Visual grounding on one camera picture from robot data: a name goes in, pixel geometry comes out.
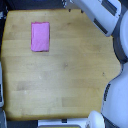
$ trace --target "wood grain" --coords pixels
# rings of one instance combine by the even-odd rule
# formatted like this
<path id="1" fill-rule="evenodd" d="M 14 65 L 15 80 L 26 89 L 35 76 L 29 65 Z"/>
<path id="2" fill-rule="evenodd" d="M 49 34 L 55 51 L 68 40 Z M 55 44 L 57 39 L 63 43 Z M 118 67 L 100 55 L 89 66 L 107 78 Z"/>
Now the wood grain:
<path id="1" fill-rule="evenodd" d="M 50 22 L 50 51 L 32 52 L 31 22 Z M 9 120 L 87 117 L 100 112 L 106 84 L 120 71 L 112 38 L 79 10 L 10 11 L 1 62 Z"/>

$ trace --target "tabletop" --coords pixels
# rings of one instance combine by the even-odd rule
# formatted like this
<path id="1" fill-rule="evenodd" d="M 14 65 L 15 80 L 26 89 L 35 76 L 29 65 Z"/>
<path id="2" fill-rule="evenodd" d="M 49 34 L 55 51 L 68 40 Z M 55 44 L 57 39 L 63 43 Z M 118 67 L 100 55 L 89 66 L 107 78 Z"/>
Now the tabletop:
<path id="1" fill-rule="evenodd" d="M 49 52 L 32 52 L 31 22 L 50 22 Z M 88 117 L 100 112 L 120 64 L 106 38 L 80 10 L 10 11 L 1 63 L 8 120 Z"/>

